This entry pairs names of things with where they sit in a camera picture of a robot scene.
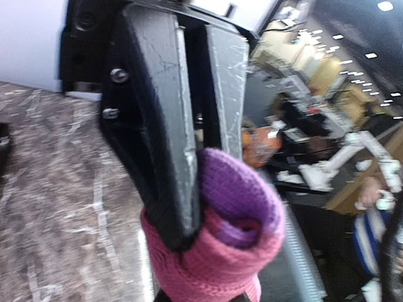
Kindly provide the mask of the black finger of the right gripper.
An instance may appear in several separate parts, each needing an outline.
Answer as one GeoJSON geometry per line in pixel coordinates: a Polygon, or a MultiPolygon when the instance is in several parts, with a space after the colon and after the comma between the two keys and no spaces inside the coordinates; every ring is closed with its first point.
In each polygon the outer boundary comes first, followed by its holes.
{"type": "Polygon", "coordinates": [[[165,246],[190,248],[200,227],[198,164],[184,36],[175,14],[140,4],[118,13],[99,125],[165,246]]]}

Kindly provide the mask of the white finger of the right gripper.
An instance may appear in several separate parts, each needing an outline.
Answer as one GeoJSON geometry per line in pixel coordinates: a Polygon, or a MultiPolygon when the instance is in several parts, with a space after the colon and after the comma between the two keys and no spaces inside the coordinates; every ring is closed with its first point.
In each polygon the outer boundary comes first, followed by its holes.
{"type": "Polygon", "coordinates": [[[249,45],[238,33],[206,27],[212,89],[205,101],[204,144],[242,157],[241,124],[249,45]]]}

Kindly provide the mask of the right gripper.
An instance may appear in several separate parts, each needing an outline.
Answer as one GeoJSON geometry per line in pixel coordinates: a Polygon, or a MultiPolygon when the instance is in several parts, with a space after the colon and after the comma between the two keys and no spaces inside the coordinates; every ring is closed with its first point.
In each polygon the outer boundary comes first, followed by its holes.
{"type": "Polygon", "coordinates": [[[63,94],[97,92],[114,22],[130,2],[69,0],[60,35],[59,80],[63,94]]]}

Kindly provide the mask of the maroon striped sock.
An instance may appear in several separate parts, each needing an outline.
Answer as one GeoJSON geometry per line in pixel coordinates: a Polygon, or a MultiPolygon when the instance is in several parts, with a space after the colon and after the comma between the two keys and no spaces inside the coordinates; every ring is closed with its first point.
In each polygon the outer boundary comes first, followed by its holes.
{"type": "Polygon", "coordinates": [[[278,195],[243,162],[216,148],[199,152],[203,223],[192,246],[170,251],[146,213],[150,261],[171,301],[259,301],[258,273],[280,252],[285,211],[278,195]]]}

